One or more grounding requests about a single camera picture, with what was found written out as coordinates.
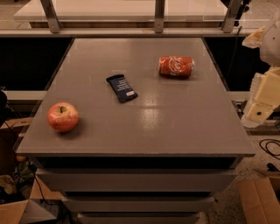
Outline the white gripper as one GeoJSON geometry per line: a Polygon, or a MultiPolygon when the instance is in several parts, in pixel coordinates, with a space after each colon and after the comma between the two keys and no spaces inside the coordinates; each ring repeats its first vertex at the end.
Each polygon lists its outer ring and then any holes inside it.
{"type": "MultiPolygon", "coordinates": [[[[264,26],[249,34],[242,41],[242,45],[252,49],[260,48],[263,34],[264,26]]],[[[246,128],[256,128],[263,124],[279,106],[280,67],[272,67],[265,74],[255,74],[241,123],[246,128]]]]}

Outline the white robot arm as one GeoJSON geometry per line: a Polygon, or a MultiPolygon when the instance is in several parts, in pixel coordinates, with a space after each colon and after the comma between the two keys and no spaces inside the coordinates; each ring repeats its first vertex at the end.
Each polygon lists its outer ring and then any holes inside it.
{"type": "Polygon", "coordinates": [[[261,61],[269,65],[264,74],[252,79],[249,98],[243,110],[241,123],[255,128],[263,124],[280,106],[280,17],[276,15],[263,27],[249,34],[243,46],[258,48],[261,61]]]}

